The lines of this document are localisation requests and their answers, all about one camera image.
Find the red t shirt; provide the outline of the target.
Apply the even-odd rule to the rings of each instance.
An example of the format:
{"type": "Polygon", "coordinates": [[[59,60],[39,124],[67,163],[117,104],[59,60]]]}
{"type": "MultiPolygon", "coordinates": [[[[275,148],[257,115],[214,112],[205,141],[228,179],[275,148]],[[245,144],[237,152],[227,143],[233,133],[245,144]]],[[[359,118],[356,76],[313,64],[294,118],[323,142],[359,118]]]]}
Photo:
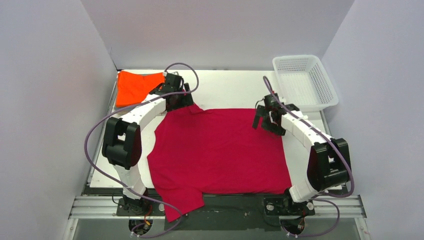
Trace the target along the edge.
{"type": "Polygon", "coordinates": [[[169,222],[204,206],[203,194],[282,194],[292,185],[280,136],[253,128],[252,108],[168,112],[147,156],[169,222]]]}

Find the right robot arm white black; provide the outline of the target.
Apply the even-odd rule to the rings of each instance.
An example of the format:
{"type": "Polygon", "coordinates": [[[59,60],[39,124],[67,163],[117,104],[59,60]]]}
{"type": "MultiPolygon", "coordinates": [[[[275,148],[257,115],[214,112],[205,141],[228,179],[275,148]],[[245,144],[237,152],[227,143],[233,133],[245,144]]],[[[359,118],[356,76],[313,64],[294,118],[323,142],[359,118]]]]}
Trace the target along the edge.
{"type": "Polygon", "coordinates": [[[305,179],[287,188],[274,205],[282,208],[281,215],[313,213],[314,197],[352,180],[347,141],[321,131],[297,106],[280,102],[276,93],[266,95],[263,104],[256,105],[252,127],[278,136],[289,132],[309,151],[305,179]]]}

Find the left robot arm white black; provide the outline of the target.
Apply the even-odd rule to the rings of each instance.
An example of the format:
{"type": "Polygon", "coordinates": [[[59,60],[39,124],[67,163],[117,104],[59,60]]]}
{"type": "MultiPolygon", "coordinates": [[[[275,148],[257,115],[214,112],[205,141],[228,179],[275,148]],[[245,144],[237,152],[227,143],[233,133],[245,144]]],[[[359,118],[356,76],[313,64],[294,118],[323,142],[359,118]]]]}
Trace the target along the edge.
{"type": "Polygon", "coordinates": [[[162,73],[158,84],[140,106],[120,117],[110,117],[105,125],[102,155],[124,183],[123,208],[136,215],[149,211],[148,190],[142,181],[138,162],[142,156],[142,130],[158,115],[193,105],[190,86],[175,73],[162,73]]]}

